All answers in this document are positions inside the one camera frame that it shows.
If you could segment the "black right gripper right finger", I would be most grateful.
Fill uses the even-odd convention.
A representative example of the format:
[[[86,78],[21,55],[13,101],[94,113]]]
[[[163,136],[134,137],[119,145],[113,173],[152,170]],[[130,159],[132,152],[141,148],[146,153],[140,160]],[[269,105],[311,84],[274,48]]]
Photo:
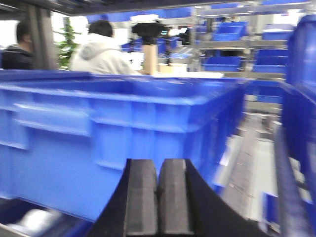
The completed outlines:
[[[189,159],[166,159],[158,183],[161,237],[265,237],[258,225],[227,205]]]

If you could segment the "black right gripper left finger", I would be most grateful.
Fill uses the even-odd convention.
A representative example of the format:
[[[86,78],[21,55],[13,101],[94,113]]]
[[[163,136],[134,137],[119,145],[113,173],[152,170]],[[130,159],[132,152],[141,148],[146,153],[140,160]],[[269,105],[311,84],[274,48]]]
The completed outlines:
[[[116,190],[88,237],[154,237],[158,234],[157,173],[150,159],[128,159]]]

